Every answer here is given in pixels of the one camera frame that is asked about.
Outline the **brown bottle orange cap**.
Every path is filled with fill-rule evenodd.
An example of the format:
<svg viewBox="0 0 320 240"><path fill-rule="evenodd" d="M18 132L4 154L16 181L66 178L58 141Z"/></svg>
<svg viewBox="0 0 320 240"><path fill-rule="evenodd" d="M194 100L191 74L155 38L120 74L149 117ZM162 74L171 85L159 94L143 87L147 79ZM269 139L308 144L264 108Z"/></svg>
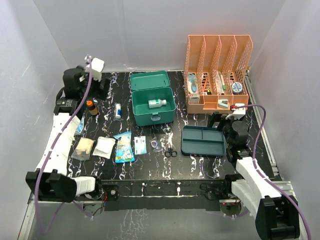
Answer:
<svg viewBox="0 0 320 240"><path fill-rule="evenodd" d="M96 116L99 114L99 110L92 100L86 101L86 107L92 116Z"/></svg>

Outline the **small white blue bottle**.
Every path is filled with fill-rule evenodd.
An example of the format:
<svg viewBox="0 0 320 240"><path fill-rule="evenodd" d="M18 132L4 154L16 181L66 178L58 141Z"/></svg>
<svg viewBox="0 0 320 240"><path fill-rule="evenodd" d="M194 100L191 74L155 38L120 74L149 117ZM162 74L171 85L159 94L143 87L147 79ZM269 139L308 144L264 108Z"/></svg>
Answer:
<svg viewBox="0 0 320 240"><path fill-rule="evenodd" d="M120 103L116 103L114 106L114 117L117 120L122 118L122 107Z"/></svg>

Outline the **clear bag blue items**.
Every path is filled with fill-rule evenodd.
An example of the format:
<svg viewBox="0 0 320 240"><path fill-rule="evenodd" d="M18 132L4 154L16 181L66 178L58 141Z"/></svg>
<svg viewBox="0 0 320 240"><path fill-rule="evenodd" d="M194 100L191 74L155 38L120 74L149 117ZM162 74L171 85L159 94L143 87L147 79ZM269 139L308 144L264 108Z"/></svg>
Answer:
<svg viewBox="0 0 320 240"><path fill-rule="evenodd" d="M75 133L74 133L75 136L82 136L83 135L84 125L85 125L84 120L85 120L85 116L83 115L79 125L77 126L77 128L75 130Z"/></svg>

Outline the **green medicine kit box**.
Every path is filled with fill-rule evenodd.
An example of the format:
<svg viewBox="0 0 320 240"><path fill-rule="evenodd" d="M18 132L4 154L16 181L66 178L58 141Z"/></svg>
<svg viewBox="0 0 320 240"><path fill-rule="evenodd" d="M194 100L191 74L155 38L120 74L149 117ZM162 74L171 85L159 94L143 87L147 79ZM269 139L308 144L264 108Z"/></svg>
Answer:
<svg viewBox="0 0 320 240"><path fill-rule="evenodd" d="M174 121L176 104L166 71L134 73L130 76L132 111L139 127L167 124ZM166 105L149 108L148 101L166 100Z"/></svg>

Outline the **white green medicine bottle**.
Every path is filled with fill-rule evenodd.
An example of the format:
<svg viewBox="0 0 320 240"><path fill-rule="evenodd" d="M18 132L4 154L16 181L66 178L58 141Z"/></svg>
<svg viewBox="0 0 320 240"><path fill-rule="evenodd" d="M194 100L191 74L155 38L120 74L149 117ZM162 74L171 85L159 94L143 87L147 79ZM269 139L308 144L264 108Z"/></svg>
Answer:
<svg viewBox="0 0 320 240"><path fill-rule="evenodd" d="M148 106L150 109L153 108L160 108L162 106L165 106L167 104L167 101L165 99L153 99L148 101Z"/></svg>

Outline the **blue cotton swab bag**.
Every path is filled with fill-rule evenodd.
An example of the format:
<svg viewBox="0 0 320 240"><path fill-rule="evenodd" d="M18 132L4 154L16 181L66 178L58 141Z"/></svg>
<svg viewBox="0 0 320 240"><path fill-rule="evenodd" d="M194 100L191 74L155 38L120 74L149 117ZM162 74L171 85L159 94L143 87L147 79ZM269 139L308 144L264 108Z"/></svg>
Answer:
<svg viewBox="0 0 320 240"><path fill-rule="evenodd" d="M132 133L130 131L113 136L117 141L115 153L115 162L117 164L135 161L135 156L131 146L131 136Z"/></svg>

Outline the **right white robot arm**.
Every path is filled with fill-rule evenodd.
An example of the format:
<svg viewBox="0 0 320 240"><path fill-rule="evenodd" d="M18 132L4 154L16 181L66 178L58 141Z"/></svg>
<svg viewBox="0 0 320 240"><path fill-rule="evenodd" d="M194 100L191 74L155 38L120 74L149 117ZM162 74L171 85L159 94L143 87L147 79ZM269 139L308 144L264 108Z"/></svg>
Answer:
<svg viewBox="0 0 320 240"><path fill-rule="evenodd" d="M249 126L243 115L228 116L214 112L207 123L223 133L226 140L227 159L241 175L230 178L223 185L223 194L238 197L254 217L255 228L262 240L288 240L300 237L297 200L292 195L279 192L279 186L270 185L269 177L258 165L247 146Z"/></svg>

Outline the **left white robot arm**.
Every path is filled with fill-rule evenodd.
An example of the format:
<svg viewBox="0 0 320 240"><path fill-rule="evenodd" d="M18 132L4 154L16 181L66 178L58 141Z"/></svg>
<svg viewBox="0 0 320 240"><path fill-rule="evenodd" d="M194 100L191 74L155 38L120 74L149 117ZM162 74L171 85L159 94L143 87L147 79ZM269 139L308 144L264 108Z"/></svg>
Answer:
<svg viewBox="0 0 320 240"><path fill-rule="evenodd" d="M26 174L25 181L36 202L71 203L87 194L97 200L103 195L102 185L95 176L72 177L67 174L67 163L75 133L88 109L89 97L104 98L108 87L102 77L102 67L90 63L64 71L64 87L56 96L50 137L35 171Z"/></svg>

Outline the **teal white small box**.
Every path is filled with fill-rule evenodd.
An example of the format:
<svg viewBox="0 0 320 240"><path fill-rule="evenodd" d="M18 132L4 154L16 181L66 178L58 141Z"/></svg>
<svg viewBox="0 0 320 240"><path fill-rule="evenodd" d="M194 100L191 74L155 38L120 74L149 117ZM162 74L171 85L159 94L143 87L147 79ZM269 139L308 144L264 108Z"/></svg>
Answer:
<svg viewBox="0 0 320 240"><path fill-rule="evenodd" d="M221 109L229 108L229 100L228 99L219 99L217 106Z"/></svg>

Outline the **blue divided tray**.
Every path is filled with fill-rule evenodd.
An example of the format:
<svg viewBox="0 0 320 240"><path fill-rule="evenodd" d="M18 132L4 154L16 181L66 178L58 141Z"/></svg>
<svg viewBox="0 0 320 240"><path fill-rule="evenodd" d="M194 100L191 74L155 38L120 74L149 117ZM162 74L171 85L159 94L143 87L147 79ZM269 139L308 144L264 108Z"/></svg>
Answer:
<svg viewBox="0 0 320 240"><path fill-rule="evenodd" d="M226 153L225 136L213 127L185 125L181 133L181 152L184 155L222 157Z"/></svg>

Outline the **small white red box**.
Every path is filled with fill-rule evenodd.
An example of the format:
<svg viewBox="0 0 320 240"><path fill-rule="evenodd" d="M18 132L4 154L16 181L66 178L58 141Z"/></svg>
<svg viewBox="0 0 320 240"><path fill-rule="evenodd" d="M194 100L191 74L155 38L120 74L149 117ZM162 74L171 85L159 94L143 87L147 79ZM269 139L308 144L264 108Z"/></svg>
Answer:
<svg viewBox="0 0 320 240"><path fill-rule="evenodd" d="M188 102L189 102L189 104L199 104L200 95L198 93L189 93L188 94Z"/></svg>

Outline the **white tube in organizer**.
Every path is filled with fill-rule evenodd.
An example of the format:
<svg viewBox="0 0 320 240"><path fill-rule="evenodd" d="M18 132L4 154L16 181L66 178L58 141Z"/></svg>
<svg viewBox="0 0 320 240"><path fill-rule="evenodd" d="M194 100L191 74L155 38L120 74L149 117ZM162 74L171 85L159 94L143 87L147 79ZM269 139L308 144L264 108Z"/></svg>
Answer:
<svg viewBox="0 0 320 240"><path fill-rule="evenodd" d="M226 91L226 85L224 82L223 75L217 71L215 76L215 85L218 95L224 95Z"/></svg>

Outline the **round blue white tin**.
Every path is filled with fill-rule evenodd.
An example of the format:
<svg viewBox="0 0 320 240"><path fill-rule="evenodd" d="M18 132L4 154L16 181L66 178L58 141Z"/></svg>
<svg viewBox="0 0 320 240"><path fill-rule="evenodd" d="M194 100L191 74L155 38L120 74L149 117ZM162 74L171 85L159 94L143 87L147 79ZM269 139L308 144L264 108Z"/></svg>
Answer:
<svg viewBox="0 0 320 240"><path fill-rule="evenodd" d="M231 90L234 95L239 95L243 92L244 86L241 82L236 81L232 83Z"/></svg>

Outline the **red pencil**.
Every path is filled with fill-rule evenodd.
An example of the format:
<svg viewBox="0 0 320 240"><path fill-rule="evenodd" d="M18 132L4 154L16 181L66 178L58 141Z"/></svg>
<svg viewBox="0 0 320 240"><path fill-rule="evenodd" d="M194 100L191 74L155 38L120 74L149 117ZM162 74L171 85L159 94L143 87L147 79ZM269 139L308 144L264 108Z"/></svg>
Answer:
<svg viewBox="0 0 320 240"><path fill-rule="evenodd" d="M202 78L202 91L206 90L207 84L209 83L208 76L204 75Z"/></svg>

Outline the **blue brush blister pack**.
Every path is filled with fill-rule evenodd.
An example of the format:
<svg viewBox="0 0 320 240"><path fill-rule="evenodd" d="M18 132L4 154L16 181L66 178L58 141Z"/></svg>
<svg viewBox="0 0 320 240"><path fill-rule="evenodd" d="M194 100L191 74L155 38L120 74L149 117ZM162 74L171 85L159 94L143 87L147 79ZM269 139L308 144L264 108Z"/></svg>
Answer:
<svg viewBox="0 0 320 240"><path fill-rule="evenodd" d="M188 73L187 75L187 89L190 94L198 94L198 80L195 73Z"/></svg>

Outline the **orange file organizer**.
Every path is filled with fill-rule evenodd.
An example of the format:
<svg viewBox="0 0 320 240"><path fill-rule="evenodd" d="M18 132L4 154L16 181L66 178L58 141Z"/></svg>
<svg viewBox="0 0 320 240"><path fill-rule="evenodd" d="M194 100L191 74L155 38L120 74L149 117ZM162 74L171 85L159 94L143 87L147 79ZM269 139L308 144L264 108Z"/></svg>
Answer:
<svg viewBox="0 0 320 240"><path fill-rule="evenodd" d="M189 114L228 114L248 104L245 75L253 49L250 35L189 35L183 71Z"/></svg>

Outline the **white gauze packet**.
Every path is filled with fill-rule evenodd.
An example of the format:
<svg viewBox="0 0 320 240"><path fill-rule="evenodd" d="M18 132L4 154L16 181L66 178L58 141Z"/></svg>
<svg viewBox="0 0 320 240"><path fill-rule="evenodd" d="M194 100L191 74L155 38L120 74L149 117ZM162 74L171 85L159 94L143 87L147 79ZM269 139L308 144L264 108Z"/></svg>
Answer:
<svg viewBox="0 0 320 240"><path fill-rule="evenodd" d="M110 159L115 144L116 140L114 138L100 136L97 139L92 155Z"/></svg>

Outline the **clear bag with rubber bands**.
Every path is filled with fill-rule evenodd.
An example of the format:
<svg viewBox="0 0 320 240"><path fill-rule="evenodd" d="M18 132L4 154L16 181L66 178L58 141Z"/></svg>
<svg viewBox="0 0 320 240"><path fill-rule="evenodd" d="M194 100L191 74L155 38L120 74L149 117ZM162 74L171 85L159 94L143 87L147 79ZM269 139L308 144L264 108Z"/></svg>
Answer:
<svg viewBox="0 0 320 240"><path fill-rule="evenodd" d="M152 147L152 150L154 152L160 152L161 151L161 143L158 141L157 137L153 137L151 140L150 140L150 145Z"/></svg>

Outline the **beige bandage pack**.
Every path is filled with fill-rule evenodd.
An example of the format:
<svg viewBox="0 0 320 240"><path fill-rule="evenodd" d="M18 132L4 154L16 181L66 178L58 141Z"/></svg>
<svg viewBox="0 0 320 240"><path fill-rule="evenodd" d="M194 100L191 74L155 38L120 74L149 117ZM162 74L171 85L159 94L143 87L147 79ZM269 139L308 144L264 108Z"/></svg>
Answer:
<svg viewBox="0 0 320 240"><path fill-rule="evenodd" d="M71 154L71 158L78 161L89 160L94 143L95 141L92 139L81 137L75 150Z"/></svg>

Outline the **white blue bandage box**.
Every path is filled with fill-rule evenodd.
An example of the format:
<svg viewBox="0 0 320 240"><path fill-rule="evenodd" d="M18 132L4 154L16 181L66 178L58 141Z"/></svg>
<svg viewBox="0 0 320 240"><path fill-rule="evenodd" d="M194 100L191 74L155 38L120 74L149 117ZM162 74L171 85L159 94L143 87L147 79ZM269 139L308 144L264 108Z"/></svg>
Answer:
<svg viewBox="0 0 320 240"><path fill-rule="evenodd" d="M134 154L144 155L147 153L146 137L135 136L134 137Z"/></svg>

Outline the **black handled scissors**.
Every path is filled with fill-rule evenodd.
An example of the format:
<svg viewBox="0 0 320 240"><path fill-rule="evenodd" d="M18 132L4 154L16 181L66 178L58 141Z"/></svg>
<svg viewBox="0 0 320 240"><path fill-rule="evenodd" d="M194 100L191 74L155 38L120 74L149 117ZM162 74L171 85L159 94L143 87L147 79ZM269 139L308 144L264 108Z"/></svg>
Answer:
<svg viewBox="0 0 320 240"><path fill-rule="evenodd" d="M173 144L171 142L167 143L167 150L164 152L166 158L177 157L178 152L175 150Z"/></svg>

